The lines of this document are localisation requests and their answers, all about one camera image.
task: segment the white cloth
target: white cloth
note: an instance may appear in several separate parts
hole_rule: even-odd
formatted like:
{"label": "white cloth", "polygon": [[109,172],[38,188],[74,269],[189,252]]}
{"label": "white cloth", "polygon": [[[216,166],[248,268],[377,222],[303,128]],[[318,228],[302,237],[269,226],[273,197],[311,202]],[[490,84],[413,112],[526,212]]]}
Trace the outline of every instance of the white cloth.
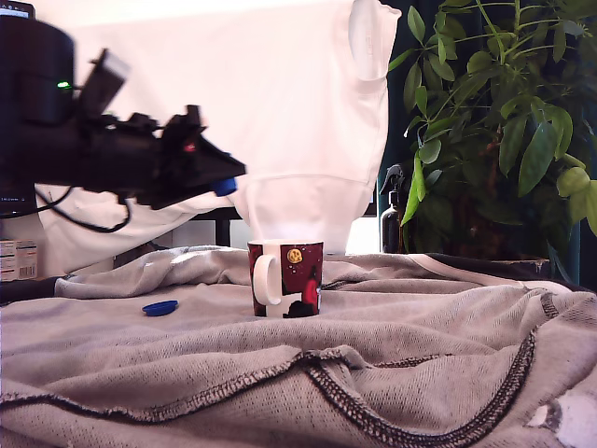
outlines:
{"label": "white cloth", "polygon": [[[42,213],[63,268],[109,258],[231,205],[256,238],[317,238],[326,252],[343,252],[382,159],[385,75],[399,17],[377,0],[334,0],[68,30],[79,82],[102,47],[132,67],[111,111],[163,122],[186,104],[201,105],[206,138],[244,162],[248,174],[228,198],[205,194],[160,211],[136,205],[132,223],[114,234]],[[54,199],[63,191],[44,189]],[[113,195],[82,190],[62,209],[106,226],[124,214]]]}

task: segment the trigger sprayer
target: trigger sprayer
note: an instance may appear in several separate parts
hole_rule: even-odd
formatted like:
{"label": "trigger sprayer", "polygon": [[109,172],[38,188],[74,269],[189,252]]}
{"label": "trigger sprayer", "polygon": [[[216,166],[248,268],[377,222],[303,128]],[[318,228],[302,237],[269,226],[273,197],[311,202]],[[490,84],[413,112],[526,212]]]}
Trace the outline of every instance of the trigger sprayer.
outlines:
{"label": "trigger sprayer", "polygon": [[406,253],[400,223],[404,216],[408,193],[404,190],[406,175],[401,164],[388,168],[380,194],[390,195],[390,208],[382,214],[381,246],[384,254]]}

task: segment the cardboard box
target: cardboard box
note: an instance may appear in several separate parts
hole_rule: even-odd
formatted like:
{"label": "cardboard box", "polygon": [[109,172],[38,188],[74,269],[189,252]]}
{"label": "cardboard box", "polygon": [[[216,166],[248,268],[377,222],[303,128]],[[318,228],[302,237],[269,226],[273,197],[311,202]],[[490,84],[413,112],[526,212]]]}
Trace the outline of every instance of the cardboard box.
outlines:
{"label": "cardboard box", "polygon": [[0,241],[0,281],[37,278],[37,244],[33,240]]}

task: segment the mug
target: mug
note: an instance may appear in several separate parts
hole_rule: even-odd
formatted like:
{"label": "mug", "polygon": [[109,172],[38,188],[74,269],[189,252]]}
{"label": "mug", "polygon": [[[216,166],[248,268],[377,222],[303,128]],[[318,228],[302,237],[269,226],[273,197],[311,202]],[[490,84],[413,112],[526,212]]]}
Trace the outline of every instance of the mug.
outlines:
{"label": "mug", "polygon": [[249,243],[253,308],[261,317],[318,315],[324,243],[264,240]]}

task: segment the blue bottle cap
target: blue bottle cap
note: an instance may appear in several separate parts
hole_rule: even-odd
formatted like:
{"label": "blue bottle cap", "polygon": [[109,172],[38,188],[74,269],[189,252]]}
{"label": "blue bottle cap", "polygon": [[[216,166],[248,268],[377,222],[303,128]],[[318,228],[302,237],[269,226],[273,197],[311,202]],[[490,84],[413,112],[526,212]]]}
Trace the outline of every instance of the blue bottle cap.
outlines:
{"label": "blue bottle cap", "polygon": [[215,196],[218,198],[221,198],[222,196],[228,196],[236,191],[236,179],[231,177],[230,179],[218,180],[216,182],[212,182],[210,187],[214,191]]}
{"label": "blue bottle cap", "polygon": [[168,315],[176,309],[178,301],[161,301],[144,306],[143,311],[149,316]]}

